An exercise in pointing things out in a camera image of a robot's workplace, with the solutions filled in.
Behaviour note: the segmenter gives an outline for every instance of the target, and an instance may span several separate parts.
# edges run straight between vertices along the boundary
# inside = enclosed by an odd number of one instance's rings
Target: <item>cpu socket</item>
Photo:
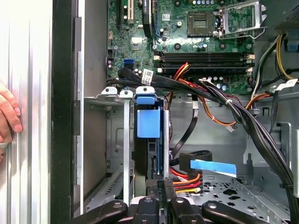
[[[213,36],[213,14],[189,13],[188,14],[188,37]]]

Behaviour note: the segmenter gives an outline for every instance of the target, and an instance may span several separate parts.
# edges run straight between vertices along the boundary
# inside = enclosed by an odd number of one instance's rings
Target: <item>sata port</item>
[[[124,64],[134,64],[134,59],[124,59],[123,63]]]
[[[125,68],[127,68],[127,69],[134,69],[134,65],[133,64],[124,64],[123,66]]]

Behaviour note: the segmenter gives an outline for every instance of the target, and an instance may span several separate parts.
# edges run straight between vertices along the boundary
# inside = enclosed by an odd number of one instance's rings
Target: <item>cable tie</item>
[[[225,104],[227,105],[227,104],[229,104],[229,103],[231,103],[232,102],[232,100],[231,99],[228,99],[226,102],[225,102]]]

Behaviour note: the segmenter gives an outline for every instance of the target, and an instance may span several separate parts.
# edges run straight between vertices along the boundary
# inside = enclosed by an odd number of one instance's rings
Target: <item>aluminum panel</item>
[[[0,30],[0,79],[23,124],[0,165],[0,223],[47,224],[52,1],[0,1]]]

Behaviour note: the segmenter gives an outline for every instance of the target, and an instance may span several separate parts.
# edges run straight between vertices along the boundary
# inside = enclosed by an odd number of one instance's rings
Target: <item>barcode sticker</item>
[[[170,14],[162,14],[162,21],[170,21]]]
[[[297,81],[298,81],[298,79],[295,78],[295,79],[291,79],[291,80],[287,81],[286,83],[282,83],[277,87],[276,91],[280,91],[284,88],[293,87],[296,85]]]
[[[145,85],[150,85],[153,78],[154,72],[148,69],[143,69],[141,83]]]

